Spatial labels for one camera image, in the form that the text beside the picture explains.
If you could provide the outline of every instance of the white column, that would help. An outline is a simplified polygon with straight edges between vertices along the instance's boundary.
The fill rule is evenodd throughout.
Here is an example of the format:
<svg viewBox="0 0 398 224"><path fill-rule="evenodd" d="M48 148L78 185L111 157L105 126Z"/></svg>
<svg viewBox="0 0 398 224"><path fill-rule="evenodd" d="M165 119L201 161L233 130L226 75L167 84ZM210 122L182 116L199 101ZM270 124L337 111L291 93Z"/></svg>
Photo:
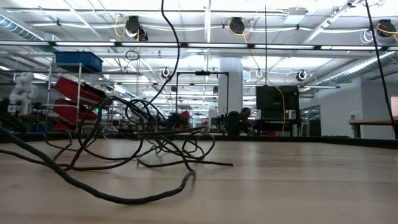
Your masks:
<svg viewBox="0 0 398 224"><path fill-rule="evenodd" d="M243 66L242 58L221 57L218 70L229 72L229 105L228 112L241 112L243 108ZM227 77L218 75L218 114L226 113Z"/></svg>

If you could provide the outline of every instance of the blue bin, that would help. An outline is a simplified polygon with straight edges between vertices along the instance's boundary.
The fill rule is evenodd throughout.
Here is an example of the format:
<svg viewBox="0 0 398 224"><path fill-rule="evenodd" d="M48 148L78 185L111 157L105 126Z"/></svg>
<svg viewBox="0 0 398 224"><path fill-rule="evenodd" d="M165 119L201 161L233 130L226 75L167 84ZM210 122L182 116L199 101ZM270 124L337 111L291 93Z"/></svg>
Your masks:
<svg viewBox="0 0 398 224"><path fill-rule="evenodd" d="M55 64L69 72L79 72L79 64L82 72L102 72L103 61L93 52L56 52Z"/></svg>

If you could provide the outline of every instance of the yellow cable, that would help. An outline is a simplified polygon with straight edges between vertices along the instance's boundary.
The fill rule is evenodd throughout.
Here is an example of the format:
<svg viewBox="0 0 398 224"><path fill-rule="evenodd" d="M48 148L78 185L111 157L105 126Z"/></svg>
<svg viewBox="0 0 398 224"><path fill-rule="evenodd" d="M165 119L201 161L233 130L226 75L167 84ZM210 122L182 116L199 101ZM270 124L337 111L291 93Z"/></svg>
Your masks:
<svg viewBox="0 0 398 224"><path fill-rule="evenodd" d="M381 26L381 24L377 25L377 29L378 29L379 31L381 31L381 32L384 32L384 33L386 33L386 34L398 34L398 32L390 32L390 31L386 31L386 30L384 30L384 29L381 29L380 26Z"/></svg>
<svg viewBox="0 0 398 224"><path fill-rule="evenodd" d="M116 16L116 23L115 23L115 25L118 24L118 20L119 20L119 16ZM118 37L120 37L120 38L123 38L123 37L124 37L124 34L126 33L126 22L127 22L127 20L124 21L124 27L123 27L123 34L122 34L122 35L120 35L120 34L118 33L118 31L116 30L116 29L117 29L116 26L115 26L115 28L114 28L114 33L115 33Z"/></svg>
<svg viewBox="0 0 398 224"><path fill-rule="evenodd" d="M245 43L247 44L247 43L248 43L248 40L247 40L247 38L246 38L246 34L244 34L243 37L244 37ZM249 52L250 52L251 57L252 57L253 60L254 60L254 63L256 63L257 68L258 68L258 69L260 70L260 72L261 72L261 68L260 68L259 64L257 63L256 59L254 58L254 56L253 56L253 54L252 54L252 52L251 52L250 49L249 49ZM269 83L271 83L271 85L273 85L273 86L279 91L279 93L282 95L282 104L283 104L283 112L284 112L284 123L283 123L283 125L282 125L282 136L284 136L284 135L285 135L285 124L286 124L285 96L284 96L284 93L282 92L282 90L280 90L279 87L275 86L271 81L269 81L269 79L268 79L267 77L266 77L266 79L267 79L267 81L268 81Z"/></svg>

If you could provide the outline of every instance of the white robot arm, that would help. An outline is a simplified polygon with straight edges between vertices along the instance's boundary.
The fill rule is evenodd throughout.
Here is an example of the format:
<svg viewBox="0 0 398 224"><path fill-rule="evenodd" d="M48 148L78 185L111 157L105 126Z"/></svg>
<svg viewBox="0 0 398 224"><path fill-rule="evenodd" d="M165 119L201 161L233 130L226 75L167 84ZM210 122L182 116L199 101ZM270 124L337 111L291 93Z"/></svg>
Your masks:
<svg viewBox="0 0 398 224"><path fill-rule="evenodd" d="M16 78L15 88L12 90L10 94L10 105L8 111L11 113L15 113L17 106L15 105L18 101L22 102L22 114L27 114L30 111L31 100L35 99L39 95L39 89L37 86L32 84L32 80L34 79L33 73L22 73L19 77Z"/></svg>

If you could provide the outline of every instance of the wooden table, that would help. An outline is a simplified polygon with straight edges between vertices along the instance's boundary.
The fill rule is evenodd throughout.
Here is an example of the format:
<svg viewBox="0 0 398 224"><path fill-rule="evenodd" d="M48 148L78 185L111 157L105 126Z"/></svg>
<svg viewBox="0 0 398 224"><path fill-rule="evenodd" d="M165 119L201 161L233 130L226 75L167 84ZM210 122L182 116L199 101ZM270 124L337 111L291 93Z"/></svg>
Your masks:
<svg viewBox="0 0 398 224"><path fill-rule="evenodd" d="M50 156L57 153L42 142L31 145ZM130 155L136 146L127 140L100 139L91 148L116 157ZM0 144L0 149L29 155L13 144ZM60 161L71 156L67 153ZM159 162L155 155L144 159ZM163 162L174 159L167 154ZM0 154L0 223L375 224L398 220L395 150L218 142L207 159L233 162L234 167L192 165L197 179L189 180L182 193L146 205L124 206L72 187L46 167ZM78 161L79 166L105 163L110 164L85 153ZM186 172L183 165L148 169L131 162L113 170L70 174L109 194L143 197L175 188Z"/></svg>
<svg viewBox="0 0 398 224"><path fill-rule="evenodd" d="M398 123L398 117L394 117L394 121ZM354 138L361 138L361 125L373 126L392 126L391 119L362 119L348 121L354 127Z"/></svg>

